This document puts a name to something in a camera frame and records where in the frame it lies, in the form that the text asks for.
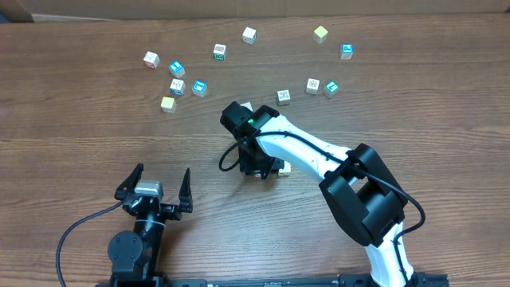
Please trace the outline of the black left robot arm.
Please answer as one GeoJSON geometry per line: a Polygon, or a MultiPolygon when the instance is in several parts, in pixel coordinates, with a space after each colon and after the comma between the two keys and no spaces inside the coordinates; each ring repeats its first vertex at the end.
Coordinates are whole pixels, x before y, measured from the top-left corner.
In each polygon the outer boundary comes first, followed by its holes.
{"type": "Polygon", "coordinates": [[[168,276],[157,270],[166,222],[179,221],[193,211],[190,170],[184,174],[177,204],[163,203],[161,182],[144,180],[142,173],[139,163],[114,195],[123,210],[135,217],[135,224],[132,230],[116,234],[108,245],[110,286],[170,286],[168,276]]]}

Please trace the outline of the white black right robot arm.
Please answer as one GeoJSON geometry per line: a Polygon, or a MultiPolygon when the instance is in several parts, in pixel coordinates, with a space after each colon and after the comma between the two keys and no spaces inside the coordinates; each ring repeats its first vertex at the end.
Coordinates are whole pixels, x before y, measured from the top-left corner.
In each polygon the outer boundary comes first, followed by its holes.
{"type": "Polygon", "coordinates": [[[372,147],[330,144],[266,105],[253,112],[232,102],[220,122],[236,140],[241,172],[267,179],[289,163],[318,181],[337,224],[365,247],[373,284],[418,284],[402,242],[404,207],[412,199],[372,147]]]}

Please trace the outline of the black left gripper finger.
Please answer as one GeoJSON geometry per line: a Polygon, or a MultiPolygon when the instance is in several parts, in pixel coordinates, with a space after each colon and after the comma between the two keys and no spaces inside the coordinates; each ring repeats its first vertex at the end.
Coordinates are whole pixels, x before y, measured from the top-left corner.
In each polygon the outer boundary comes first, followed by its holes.
{"type": "Polygon", "coordinates": [[[178,194],[179,210],[184,213],[192,213],[194,209],[193,198],[190,190],[190,168],[186,169],[178,194]]]}
{"type": "Polygon", "coordinates": [[[143,164],[138,163],[132,173],[116,188],[114,198],[125,200],[127,196],[135,191],[136,184],[140,181],[143,173],[143,164]]]}

